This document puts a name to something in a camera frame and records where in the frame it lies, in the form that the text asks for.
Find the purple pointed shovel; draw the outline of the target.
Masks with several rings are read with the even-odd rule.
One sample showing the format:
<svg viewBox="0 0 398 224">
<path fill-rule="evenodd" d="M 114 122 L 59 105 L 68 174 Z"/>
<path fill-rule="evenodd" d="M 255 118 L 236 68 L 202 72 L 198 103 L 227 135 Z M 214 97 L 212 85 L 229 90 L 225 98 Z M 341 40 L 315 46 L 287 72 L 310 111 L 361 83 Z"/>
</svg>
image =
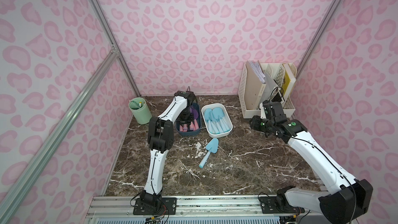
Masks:
<svg viewBox="0 0 398 224">
<path fill-rule="evenodd" d="M 198 119 L 199 119 L 199 113 L 198 113 L 198 111 L 197 111 L 193 106 L 191 106 L 191 112 L 194 114 L 194 120 L 196 119 L 196 120 L 198 121 Z M 184 124 L 184 125 L 183 125 L 184 132 L 190 131 L 190 130 L 189 130 L 189 125 L 190 125 L 190 124 Z"/>
<path fill-rule="evenodd" d="M 193 122 L 193 127 L 194 127 L 194 131 L 197 131 L 197 130 L 199 130 L 200 129 L 200 127 L 199 127 L 199 124 L 198 124 L 198 121 L 195 119 L 194 120 L 194 122 Z"/>
</svg>

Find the blue pointed shovel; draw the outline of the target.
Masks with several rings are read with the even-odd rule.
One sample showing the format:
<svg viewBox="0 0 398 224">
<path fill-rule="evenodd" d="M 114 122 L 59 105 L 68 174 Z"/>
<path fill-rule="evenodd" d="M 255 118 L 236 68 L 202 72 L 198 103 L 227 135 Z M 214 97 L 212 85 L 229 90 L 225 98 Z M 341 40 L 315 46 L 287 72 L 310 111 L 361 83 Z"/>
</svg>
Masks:
<svg viewBox="0 0 398 224">
<path fill-rule="evenodd" d="M 209 132 L 209 134 L 213 134 L 214 133 L 214 129 L 211 125 L 211 119 L 210 119 L 210 108 L 207 108 L 204 111 L 204 118 L 205 118 L 205 122 L 206 122 L 206 127 L 207 127 L 207 131 Z"/>
<path fill-rule="evenodd" d="M 216 153 L 218 151 L 218 146 L 219 146 L 219 140 L 217 138 L 213 138 L 207 145 L 206 145 L 206 150 L 207 154 L 205 157 L 202 159 L 202 161 L 199 164 L 199 167 L 202 169 L 204 168 L 209 156 L 211 153 Z"/>
</svg>

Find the blue round shovel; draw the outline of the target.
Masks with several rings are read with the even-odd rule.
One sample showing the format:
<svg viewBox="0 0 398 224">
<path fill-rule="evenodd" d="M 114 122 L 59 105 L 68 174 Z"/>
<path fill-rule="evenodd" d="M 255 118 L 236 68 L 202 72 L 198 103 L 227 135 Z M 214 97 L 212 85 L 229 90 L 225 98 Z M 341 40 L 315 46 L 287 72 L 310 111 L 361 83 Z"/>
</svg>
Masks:
<svg viewBox="0 0 398 224">
<path fill-rule="evenodd" d="M 217 120 L 217 122 L 218 122 L 218 118 L 217 118 L 218 116 L 220 116 L 221 118 L 223 118 L 225 116 L 222 108 L 220 108 L 220 107 L 214 108 L 212 110 L 212 112 L 213 112 L 213 115 L 214 115 L 215 119 Z"/>
</svg>

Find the blue square shovel front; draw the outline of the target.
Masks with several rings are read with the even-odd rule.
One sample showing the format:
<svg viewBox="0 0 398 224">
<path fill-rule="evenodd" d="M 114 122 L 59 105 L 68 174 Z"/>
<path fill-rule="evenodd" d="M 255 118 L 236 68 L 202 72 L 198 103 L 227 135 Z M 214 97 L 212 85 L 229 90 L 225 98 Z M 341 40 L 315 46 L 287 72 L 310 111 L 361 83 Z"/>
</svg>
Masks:
<svg viewBox="0 0 398 224">
<path fill-rule="evenodd" d="M 218 116 L 217 118 L 218 118 L 218 123 L 220 124 L 223 133 L 228 132 L 229 126 L 225 123 L 224 119 L 221 118 L 220 116 Z"/>
</svg>

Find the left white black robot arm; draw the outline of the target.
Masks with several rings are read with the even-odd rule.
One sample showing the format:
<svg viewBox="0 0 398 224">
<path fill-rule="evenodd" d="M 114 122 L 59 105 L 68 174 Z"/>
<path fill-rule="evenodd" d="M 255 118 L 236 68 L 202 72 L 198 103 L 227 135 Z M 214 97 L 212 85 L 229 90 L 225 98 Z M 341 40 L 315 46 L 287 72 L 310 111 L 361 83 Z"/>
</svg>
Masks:
<svg viewBox="0 0 398 224">
<path fill-rule="evenodd" d="M 144 190 L 140 195 L 140 201 L 149 207 L 158 209 L 161 206 L 163 171 L 166 157 L 174 144 L 174 124 L 176 121 L 185 124 L 194 120 L 190 108 L 196 101 L 192 91 L 178 91 L 166 110 L 149 121 L 150 166 Z"/>
</svg>

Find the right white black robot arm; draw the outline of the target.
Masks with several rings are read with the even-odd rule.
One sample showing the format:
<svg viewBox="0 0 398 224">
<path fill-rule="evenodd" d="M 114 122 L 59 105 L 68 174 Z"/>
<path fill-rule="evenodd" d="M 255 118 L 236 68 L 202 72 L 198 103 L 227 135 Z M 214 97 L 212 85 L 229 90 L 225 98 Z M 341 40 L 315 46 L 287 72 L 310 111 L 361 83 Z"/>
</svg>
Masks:
<svg viewBox="0 0 398 224">
<path fill-rule="evenodd" d="M 249 122 L 251 128 L 282 139 L 301 155 L 326 187 L 326 192 L 294 186 L 278 190 L 275 203 L 279 211 L 305 208 L 323 214 L 332 224 L 349 224 L 368 212 L 373 187 L 366 179 L 358 180 L 340 166 L 300 121 L 287 118 L 280 102 L 264 101 L 260 109 L 261 114 Z"/>
</svg>

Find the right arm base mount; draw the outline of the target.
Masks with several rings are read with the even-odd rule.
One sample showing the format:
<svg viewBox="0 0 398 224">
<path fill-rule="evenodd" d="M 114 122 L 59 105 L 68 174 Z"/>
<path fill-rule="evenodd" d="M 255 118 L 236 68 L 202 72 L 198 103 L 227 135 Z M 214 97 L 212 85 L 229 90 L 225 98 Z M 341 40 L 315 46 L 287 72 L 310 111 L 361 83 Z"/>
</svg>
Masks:
<svg viewBox="0 0 398 224">
<path fill-rule="evenodd" d="M 303 214 L 305 209 L 301 207 L 291 206 L 285 193 L 287 190 L 295 188 L 295 186 L 287 186 L 277 191 L 276 196 L 271 197 L 265 193 L 258 194 L 258 200 L 263 214 Z"/>
</svg>

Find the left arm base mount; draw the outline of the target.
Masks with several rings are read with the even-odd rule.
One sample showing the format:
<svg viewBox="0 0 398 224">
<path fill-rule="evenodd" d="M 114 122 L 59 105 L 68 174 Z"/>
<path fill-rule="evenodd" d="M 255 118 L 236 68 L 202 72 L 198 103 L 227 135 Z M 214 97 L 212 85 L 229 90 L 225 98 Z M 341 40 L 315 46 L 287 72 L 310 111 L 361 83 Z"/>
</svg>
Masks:
<svg viewBox="0 0 398 224">
<path fill-rule="evenodd" d="M 177 198 L 162 197 L 161 194 L 152 195 L 142 191 L 134 199 L 133 215 L 163 214 L 175 215 L 177 207 Z"/>
</svg>

